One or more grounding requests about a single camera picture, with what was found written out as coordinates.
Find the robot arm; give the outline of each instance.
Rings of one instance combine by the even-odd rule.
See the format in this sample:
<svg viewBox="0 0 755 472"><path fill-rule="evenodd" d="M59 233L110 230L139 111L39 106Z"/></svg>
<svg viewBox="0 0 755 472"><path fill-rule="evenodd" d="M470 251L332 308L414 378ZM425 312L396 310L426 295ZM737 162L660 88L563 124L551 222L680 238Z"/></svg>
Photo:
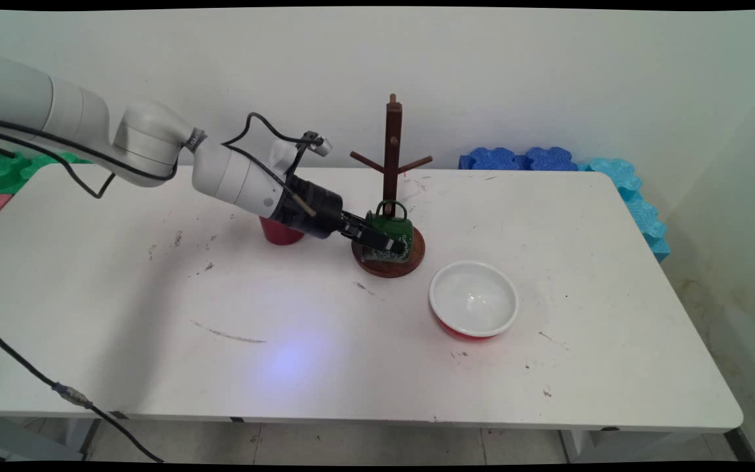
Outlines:
<svg viewBox="0 0 755 472"><path fill-rule="evenodd" d="M339 231L369 248L398 253L404 250L401 242L343 211L338 194L294 174L306 150L327 155L332 149L329 141L315 132L306 132L302 143L275 141L264 170L254 158L236 147L222 146L170 108L158 102L139 101L124 111L110 144L109 113L103 99L68 81L2 58L0 123L40 130L95 150L97 153L90 156L92 161L138 186L165 182L180 150L187 147L194 153L191 182L197 191L320 239ZM45 141L13 128L0 128L0 132L36 144Z"/></svg>

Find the tiled floor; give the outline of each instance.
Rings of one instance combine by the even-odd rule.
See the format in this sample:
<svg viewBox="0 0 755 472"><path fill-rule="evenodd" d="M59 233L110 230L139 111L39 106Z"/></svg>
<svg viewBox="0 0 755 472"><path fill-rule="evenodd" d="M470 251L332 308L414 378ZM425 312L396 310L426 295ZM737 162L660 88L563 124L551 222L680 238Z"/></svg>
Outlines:
<svg viewBox="0 0 755 472"><path fill-rule="evenodd" d="M504 464L564 463L558 432L371 424L256 424L121 421L168 462L258 464ZM59 440L63 421L28 428ZM101 422L87 460L149 462L118 431ZM698 436L654 460L736 460L721 434Z"/></svg>

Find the green foam mat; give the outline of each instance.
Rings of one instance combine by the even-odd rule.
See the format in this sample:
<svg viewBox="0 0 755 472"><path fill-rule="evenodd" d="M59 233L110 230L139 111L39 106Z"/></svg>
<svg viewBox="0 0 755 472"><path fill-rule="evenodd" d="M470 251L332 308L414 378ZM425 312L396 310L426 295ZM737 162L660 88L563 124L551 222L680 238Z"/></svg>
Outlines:
<svg viewBox="0 0 755 472"><path fill-rule="evenodd" d="M60 153L59 156L69 164L92 164L72 153ZM27 159L22 153L16 153L13 159L0 155L0 193L16 194L37 170L48 164L57 164L57 161L47 155L38 155L32 159Z"/></svg>

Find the white table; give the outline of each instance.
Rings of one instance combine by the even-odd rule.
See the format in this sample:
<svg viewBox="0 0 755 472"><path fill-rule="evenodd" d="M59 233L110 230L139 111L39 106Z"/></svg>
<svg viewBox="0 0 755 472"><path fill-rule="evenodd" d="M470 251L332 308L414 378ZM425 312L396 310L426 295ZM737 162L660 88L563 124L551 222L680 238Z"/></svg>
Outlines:
<svg viewBox="0 0 755 472"><path fill-rule="evenodd" d="M107 174L75 169L94 186ZM298 174L349 212L381 197L373 170ZM0 212L0 336L129 418L559 429L585 461L742 423L604 174L420 169L398 196L427 252L387 280L338 234L270 245L258 217L196 192L191 168L95 200L45 167ZM511 278L505 334L471 343L437 325L429 280L454 260ZM0 350L4 415L92 417ZM605 427L641 434L587 433Z"/></svg>

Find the white wall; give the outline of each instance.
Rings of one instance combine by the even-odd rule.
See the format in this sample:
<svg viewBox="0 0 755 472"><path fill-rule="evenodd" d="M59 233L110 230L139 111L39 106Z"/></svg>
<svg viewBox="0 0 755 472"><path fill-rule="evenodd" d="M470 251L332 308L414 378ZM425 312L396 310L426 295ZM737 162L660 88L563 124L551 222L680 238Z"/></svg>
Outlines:
<svg viewBox="0 0 755 472"><path fill-rule="evenodd" d="M455 168L477 146L621 157L668 224L663 266L755 447L755 11L310 8L0 12L0 56L104 96L152 98L215 138L249 111L335 146ZM271 137L254 128L252 152Z"/></svg>
<svg viewBox="0 0 755 472"><path fill-rule="evenodd" d="M260 111L335 146L306 165L383 155L455 168L477 146L621 157L661 212L755 104L755 12L306 8L0 12L0 56L104 96L115 129L139 96L219 138ZM248 146L266 153L258 129Z"/></svg>
<svg viewBox="0 0 755 472"><path fill-rule="evenodd" d="M755 107L666 221L663 262L755 451Z"/></svg>

